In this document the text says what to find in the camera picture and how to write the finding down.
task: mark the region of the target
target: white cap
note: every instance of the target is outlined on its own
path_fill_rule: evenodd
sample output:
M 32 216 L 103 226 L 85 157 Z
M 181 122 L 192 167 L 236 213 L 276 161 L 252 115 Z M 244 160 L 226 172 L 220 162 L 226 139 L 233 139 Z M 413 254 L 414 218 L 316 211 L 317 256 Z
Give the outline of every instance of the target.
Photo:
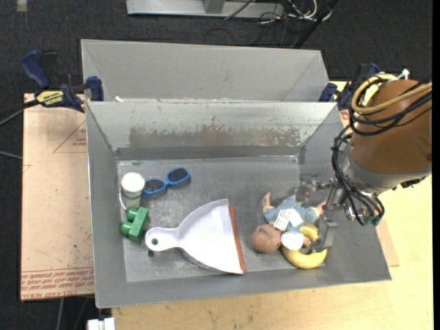
M 304 243 L 304 236 L 301 233 L 284 232 L 281 235 L 281 243 L 288 250 L 299 250 Z
M 136 197 L 141 195 L 145 181 L 139 173 L 126 173 L 121 180 L 121 191 L 127 197 Z

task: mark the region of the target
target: sunglasses lens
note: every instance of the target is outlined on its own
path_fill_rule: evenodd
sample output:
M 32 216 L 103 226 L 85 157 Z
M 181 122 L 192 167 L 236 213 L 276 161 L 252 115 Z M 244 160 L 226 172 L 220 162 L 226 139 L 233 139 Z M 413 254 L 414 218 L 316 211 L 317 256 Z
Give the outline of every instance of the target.
M 145 182 L 144 190 L 148 193 L 154 193 L 165 186 L 160 179 L 149 179 Z
M 176 168 L 175 170 L 171 171 L 168 174 L 168 181 L 171 184 L 174 184 L 174 183 L 180 182 L 182 180 L 185 180 L 188 177 L 189 177 L 189 173 L 186 169 Z

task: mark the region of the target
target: blue sunglasses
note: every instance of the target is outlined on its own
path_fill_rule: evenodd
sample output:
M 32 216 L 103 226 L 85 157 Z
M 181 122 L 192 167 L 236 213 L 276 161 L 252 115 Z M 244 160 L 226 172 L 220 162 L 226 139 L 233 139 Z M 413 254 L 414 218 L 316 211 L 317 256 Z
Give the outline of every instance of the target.
M 164 193 L 170 187 L 182 187 L 190 182 L 191 175 L 185 168 L 175 168 L 166 174 L 166 181 L 161 179 L 148 179 L 142 190 L 143 197 Z

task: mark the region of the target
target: white dustpan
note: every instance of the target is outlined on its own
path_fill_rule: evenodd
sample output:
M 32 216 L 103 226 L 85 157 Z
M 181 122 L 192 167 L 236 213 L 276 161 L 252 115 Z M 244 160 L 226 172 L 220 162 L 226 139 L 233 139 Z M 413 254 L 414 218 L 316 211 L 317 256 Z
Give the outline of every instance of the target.
M 245 270 L 234 208 L 228 199 L 197 208 L 178 228 L 151 228 L 145 242 L 155 252 L 180 248 L 190 261 L 206 269 L 232 274 Z

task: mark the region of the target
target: doll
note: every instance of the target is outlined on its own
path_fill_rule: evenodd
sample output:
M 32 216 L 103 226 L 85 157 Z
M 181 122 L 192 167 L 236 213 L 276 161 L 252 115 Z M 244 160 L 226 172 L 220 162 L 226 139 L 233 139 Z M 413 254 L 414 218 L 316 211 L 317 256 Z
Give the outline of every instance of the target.
M 270 205 L 270 195 L 270 192 L 266 193 L 261 200 L 261 208 L 268 223 L 257 226 L 252 234 L 254 249 L 260 253 L 273 253 L 281 246 L 287 250 L 309 247 L 311 241 L 300 229 L 319 218 L 325 202 L 316 208 L 304 208 L 295 196 L 290 196 L 275 208 Z

